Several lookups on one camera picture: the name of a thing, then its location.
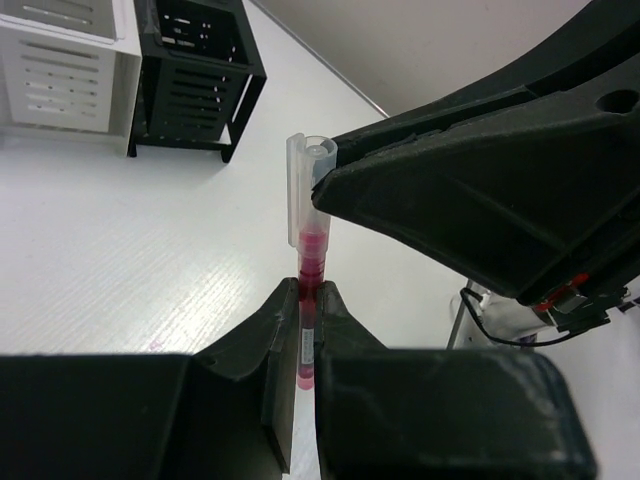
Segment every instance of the white wall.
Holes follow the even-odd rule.
[[[588,0],[256,0],[393,115],[515,60]]]

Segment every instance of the white table surface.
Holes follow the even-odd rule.
[[[285,140],[380,115],[252,4],[269,80],[231,164],[217,154],[0,138],[0,352],[196,352],[296,275]],[[389,346],[446,344],[464,279],[335,220],[326,277]],[[319,478],[298,397],[291,478]]]

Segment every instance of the black plastic holder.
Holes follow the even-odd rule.
[[[241,0],[136,0],[136,145],[220,151],[225,163],[267,80]],[[225,127],[228,142],[221,141]]]

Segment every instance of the clear plastic cap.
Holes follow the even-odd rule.
[[[313,208],[311,191],[336,168],[337,154],[338,146],[330,138],[297,133],[287,139],[289,245],[298,251],[301,233],[329,234],[331,217]]]

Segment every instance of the tube label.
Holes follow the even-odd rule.
[[[313,364],[313,329],[302,329],[302,352],[300,355],[300,363],[303,365]]]

